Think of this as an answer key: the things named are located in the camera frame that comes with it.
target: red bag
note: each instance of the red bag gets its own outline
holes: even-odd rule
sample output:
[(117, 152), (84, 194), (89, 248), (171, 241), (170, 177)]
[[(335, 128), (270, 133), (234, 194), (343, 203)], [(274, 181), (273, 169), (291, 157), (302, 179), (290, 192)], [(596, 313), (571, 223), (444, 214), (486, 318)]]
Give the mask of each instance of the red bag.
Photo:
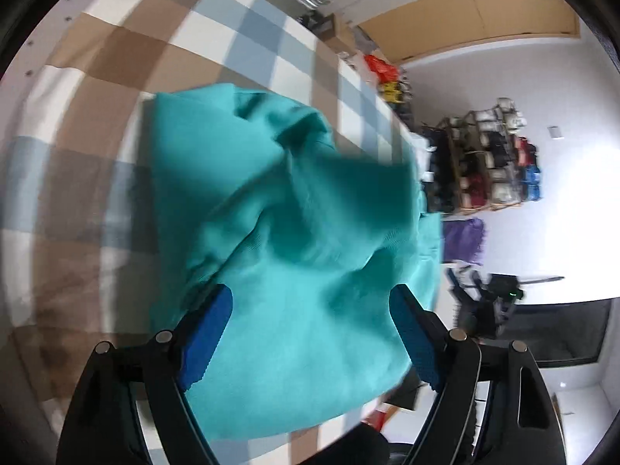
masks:
[(377, 77), (379, 77), (379, 83), (398, 82), (398, 69), (395, 66), (372, 54), (365, 55), (364, 60), (370, 71), (376, 73)]

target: purple towel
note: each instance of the purple towel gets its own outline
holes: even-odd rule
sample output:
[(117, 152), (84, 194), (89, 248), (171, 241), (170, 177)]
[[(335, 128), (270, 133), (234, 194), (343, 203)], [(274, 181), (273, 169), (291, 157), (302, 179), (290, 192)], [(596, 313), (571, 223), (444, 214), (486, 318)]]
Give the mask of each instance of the purple towel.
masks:
[(443, 223), (443, 261), (462, 260), (482, 265), (486, 230), (479, 218), (450, 220)]

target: silver screw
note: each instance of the silver screw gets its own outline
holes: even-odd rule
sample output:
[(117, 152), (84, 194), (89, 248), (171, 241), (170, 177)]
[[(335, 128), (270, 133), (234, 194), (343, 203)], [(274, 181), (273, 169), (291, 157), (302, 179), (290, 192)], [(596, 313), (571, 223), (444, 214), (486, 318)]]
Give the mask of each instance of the silver screw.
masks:
[(452, 329), (449, 334), (454, 341), (461, 342), (467, 339), (467, 334), (462, 329)]
[(512, 347), (515, 351), (519, 353), (525, 353), (528, 351), (528, 345), (523, 341), (512, 341)]
[(172, 332), (170, 331), (159, 331), (155, 336), (155, 340), (161, 344), (169, 342), (170, 339), (172, 339)]
[(101, 341), (97, 346), (95, 346), (95, 352), (103, 355), (110, 351), (110, 343), (108, 341)]

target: table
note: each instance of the table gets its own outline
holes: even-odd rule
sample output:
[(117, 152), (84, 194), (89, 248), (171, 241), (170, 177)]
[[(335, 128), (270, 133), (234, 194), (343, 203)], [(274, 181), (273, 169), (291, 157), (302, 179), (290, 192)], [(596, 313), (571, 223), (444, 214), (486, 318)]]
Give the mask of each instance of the table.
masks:
[[(6, 177), (2, 255), (13, 337), (56, 432), (93, 346), (148, 336), (157, 293), (150, 99), (215, 82), (318, 108), (343, 153), (402, 160), (406, 129), (389, 107), (264, 0), (96, 0), (39, 72)], [(213, 447), (222, 465), (294, 464), (372, 408), (290, 435)], [(143, 422), (156, 447), (148, 415)]]

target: teal fabric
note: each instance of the teal fabric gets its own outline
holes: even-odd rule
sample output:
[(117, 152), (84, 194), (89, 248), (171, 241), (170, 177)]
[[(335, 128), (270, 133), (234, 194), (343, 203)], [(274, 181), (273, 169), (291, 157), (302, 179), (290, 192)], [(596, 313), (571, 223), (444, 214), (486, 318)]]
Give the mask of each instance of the teal fabric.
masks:
[(199, 303), (234, 304), (203, 379), (186, 392), (208, 439), (311, 427), (397, 384), (410, 366), (389, 315), (406, 283), (432, 306), (440, 218), (415, 166), (351, 159), (322, 114), (229, 84), (158, 94), (152, 170), (162, 294), (153, 331)]

